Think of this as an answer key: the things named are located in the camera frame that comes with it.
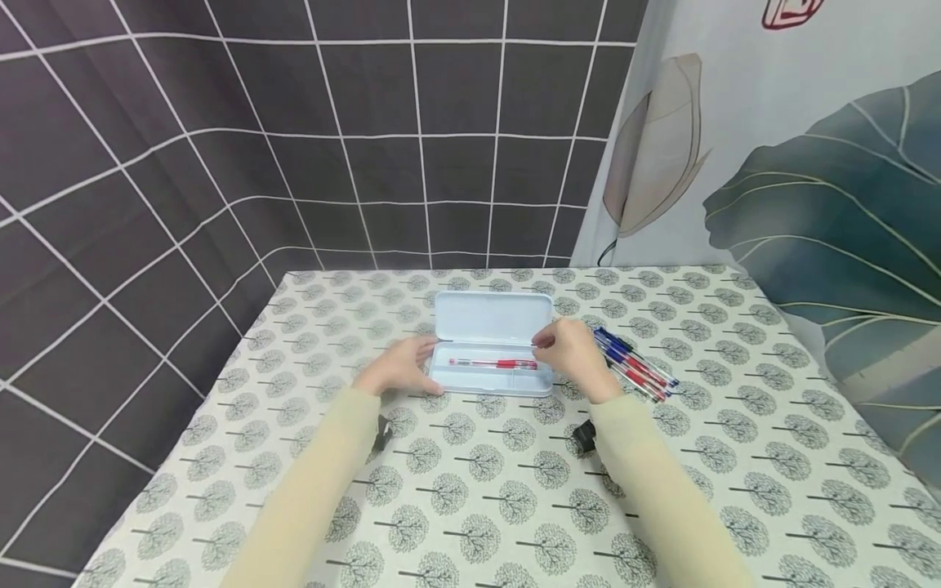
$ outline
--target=hand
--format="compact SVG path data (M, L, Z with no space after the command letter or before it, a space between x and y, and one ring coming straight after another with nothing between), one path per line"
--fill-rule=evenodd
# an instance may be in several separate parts
M595 346L595 336L582 321L559 319L533 336L537 361L571 380L588 401L599 405L623 394Z
M435 351L438 337L409 337L393 343L353 380L353 388L375 396L389 388L420 388L440 396L444 390L420 366Z

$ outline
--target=black clip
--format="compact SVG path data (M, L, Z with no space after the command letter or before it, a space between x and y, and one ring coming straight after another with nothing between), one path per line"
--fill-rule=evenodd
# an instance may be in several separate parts
M389 443L389 439L392 438L392 427L389 419L379 415L379 432L375 436L375 442L373 443L373 451L381 452L386 449L386 445Z
M591 419L583 422L574 431L572 438L578 444L582 453L589 453L595 450L595 424Z

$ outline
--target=sleeve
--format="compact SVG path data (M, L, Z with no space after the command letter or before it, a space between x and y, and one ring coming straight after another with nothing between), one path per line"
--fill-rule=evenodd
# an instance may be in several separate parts
M598 455L640 514L645 539L673 585L754 586L725 526L637 399L591 405L589 413Z
M324 542L333 512L366 463L379 398L342 390L308 448L268 497L220 586L299 588Z

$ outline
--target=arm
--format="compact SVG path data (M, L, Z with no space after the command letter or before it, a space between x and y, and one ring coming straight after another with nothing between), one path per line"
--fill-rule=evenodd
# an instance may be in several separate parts
M379 395L388 388L441 388L419 367L435 337L399 341L371 363L333 401L311 444L288 469L221 588L299 588L327 536L333 512L375 442Z
M644 407L621 391L588 327L561 319L537 333L533 344L535 358L564 373L591 403L598 455L636 506L646 539L673 585L754 586L726 528Z
M595 445L608 475L624 489L650 548L675 586L754 586L728 531L663 443L632 396L591 405Z

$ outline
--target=tablecloth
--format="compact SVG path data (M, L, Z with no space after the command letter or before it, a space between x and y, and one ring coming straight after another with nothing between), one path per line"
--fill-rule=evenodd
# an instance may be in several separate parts
M76 585L217 585L333 395L392 340L433 332L444 289L550 294L557 315L682 380L651 413L759 583L941 581L937 504L755 282L714 265L287 274ZM384 402L394 437L350 486L307 588L667 585L644 513L568 440L587 418L570 383L540 400Z

